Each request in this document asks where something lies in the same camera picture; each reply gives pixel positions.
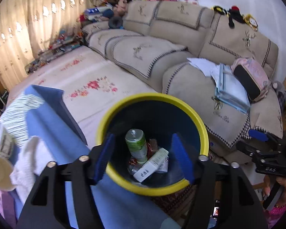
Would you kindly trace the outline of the green label plastic bottle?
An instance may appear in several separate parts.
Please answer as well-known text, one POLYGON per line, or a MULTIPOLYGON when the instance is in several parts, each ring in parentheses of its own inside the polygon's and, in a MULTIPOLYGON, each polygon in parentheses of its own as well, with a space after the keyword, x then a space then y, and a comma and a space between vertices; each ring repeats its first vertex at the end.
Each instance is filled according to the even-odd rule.
POLYGON ((144 132, 140 129, 130 129, 125 136, 125 141, 131 156, 134 157, 135 152, 141 150, 142 147, 146 144, 144 132))

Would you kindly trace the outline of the white milk carton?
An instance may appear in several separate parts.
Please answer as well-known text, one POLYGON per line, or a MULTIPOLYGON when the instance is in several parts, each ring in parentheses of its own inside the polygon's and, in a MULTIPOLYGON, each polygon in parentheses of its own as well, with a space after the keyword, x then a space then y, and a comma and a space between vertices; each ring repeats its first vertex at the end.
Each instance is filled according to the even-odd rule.
POLYGON ((134 175, 138 182, 143 182, 154 173, 167 173, 169 151, 160 148, 134 175))

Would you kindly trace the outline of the white paper cup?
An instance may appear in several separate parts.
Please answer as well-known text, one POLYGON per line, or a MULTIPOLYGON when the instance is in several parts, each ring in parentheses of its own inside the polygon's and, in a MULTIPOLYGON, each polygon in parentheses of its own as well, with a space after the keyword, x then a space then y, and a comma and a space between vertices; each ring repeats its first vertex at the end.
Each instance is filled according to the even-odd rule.
POLYGON ((12 191, 15 186, 12 184, 10 174, 13 172, 13 164, 9 161, 13 154, 14 142, 4 125, 0 122, 0 190, 12 191))

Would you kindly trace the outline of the yellow rimmed blue trash bin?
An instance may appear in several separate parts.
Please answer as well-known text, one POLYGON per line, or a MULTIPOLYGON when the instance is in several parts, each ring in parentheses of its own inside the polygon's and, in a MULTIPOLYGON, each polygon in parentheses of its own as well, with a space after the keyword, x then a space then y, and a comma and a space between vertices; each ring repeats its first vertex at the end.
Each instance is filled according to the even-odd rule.
POLYGON ((209 139, 200 116, 170 95, 132 95, 112 106, 99 123, 96 142, 109 133, 115 149, 106 174, 122 188, 144 196, 164 196, 189 185, 172 143, 180 137, 189 155, 208 155, 209 139))

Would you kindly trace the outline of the red snack wrapper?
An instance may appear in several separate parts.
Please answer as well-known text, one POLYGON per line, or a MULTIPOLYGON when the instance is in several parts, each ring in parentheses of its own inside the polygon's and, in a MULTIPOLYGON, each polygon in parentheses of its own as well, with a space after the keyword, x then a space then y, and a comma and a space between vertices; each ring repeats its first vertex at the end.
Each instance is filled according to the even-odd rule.
POLYGON ((150 139, 141 150, 135 152, 135 157, 131 156, 128 163, 128 172, 134 175, 148 160, 158 151, 156 139, 150 139))

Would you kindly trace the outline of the clear blue document folder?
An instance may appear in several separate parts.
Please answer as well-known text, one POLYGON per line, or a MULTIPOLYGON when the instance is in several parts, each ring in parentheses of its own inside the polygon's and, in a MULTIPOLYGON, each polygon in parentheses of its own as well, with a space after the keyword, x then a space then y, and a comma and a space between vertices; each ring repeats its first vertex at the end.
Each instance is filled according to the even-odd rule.
POLYGON ((219 77, 216 82, 215 96, 218 100, 247 114, 250 110, 250 102, 243 85, 231 71, 230 66, 219 64, 219 77))

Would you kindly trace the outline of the pink pencil pouch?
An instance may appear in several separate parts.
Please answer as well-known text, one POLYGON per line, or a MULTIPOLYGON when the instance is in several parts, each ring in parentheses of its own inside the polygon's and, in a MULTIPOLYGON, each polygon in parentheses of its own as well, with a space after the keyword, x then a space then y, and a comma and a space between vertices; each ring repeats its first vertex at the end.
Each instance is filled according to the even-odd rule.
POLYGON ((245 88, 252 102, 257 102, 266 97, 270 81, 261 64, 255 59, 238 58, 231 66, 233 75, 245 88))

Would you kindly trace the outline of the floral cream floor mat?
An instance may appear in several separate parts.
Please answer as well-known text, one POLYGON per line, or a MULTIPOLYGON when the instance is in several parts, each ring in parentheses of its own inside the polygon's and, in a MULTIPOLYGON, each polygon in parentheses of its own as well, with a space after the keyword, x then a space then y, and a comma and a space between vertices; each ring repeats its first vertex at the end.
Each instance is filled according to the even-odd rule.
POLYGON ((88 147, 96 144, 103 115, 120 100, 154 89, 88 47, 79 47, 27 76, 9 94, 11 104, 29 85, 64 91, 63 101, 78 123, 88 147))

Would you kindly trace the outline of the white crumpled tissue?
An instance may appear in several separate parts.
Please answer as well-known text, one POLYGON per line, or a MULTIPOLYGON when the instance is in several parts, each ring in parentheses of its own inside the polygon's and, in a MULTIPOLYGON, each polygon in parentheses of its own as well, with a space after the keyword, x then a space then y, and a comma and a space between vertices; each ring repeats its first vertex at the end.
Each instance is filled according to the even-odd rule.
POLYGON ((38 136, 29 138, 20 149, 10 179, 22 204, 26 202, 36 177, 40 176, 48 162, 54 160, 46 143, 38 136))

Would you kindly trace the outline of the blue tablecloth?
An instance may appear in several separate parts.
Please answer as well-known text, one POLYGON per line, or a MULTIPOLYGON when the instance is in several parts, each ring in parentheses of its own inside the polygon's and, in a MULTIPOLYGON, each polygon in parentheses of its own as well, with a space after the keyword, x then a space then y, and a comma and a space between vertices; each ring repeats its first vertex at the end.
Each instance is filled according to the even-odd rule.
POLYGON ((1 117, 18 142, 21 132, 38 136, 55 158, 36 177, 17 228, 178 228, 149 199, 118 187, 106 174, 93 180, 102 144, 87 147, 62 95, 62 90, 31 85, 1 117))

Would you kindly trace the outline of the white paper sheets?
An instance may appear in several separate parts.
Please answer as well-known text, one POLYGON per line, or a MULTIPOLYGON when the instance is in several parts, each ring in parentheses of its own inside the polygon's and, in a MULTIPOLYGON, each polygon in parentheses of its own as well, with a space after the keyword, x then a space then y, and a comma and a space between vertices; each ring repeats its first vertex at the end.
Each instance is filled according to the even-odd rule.
POLYGON ((219 65, 205 58, 187 58, 189 63, 199 69, 205 77, 219 77, 219 65))

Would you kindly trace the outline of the beige sectional sofa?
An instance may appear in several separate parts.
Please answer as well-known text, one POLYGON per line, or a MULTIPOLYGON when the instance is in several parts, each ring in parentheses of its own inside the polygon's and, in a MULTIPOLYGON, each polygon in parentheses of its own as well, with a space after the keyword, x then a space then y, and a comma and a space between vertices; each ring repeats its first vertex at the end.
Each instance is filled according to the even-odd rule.
POLYGON ((282 113, 273 89, 244 114, 218 100, 214 79, 191 64, 201 60, 230 66, 238 58, 253 58, 272 78, 279 48, 248 25, 236 22, 230 28, 226 16, 198 5, 133 1, 121 29, 111 29, 103 21, 84 26, 82 32, 89 48, 157 92, 191 106, 218 155, 230 157, 241 139, 252 142, 251 129, 283 138, 282 113))

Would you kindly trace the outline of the low glass shelf with books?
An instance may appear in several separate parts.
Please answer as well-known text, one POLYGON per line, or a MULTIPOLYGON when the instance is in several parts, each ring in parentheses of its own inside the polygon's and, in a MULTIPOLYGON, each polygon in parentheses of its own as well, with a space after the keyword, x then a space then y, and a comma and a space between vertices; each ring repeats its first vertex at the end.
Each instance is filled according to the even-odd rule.
POLYGON ((26 74, 30 75, 36 72, 51 61, 82 46, 83 43, 83 33, 81 31, 79 33, 67 34, 65 30, 61 30, 58 38, 47 49, 38 52, 38 57, 25 66, 26 74))

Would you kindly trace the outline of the black yellow plush toy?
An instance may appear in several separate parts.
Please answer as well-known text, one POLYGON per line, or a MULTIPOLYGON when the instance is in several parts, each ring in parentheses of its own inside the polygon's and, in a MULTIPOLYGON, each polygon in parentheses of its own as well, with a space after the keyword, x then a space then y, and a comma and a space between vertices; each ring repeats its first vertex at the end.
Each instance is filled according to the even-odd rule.
POLYGON ((212 8, 215 12, 226 15, 228 17, 228 25, 231 29, 235 28, 234 21, 237 21, 241 24, 245 24, 243 15, 240 13, 240 9, 237 6, 232 6, 230 9, 226 10, 221 6, 213 6, 212 8))

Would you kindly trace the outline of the beige embroidered curtain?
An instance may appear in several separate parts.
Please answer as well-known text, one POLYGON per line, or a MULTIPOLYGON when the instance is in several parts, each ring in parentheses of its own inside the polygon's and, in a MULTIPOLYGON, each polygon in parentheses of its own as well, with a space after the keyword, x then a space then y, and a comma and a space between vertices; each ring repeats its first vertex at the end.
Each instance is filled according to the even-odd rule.
POLYGON ((0 82, 11 90, 26 77, 25 66, 58 39, 77 33, 79 16, 102 0, 2 0, 0 82))

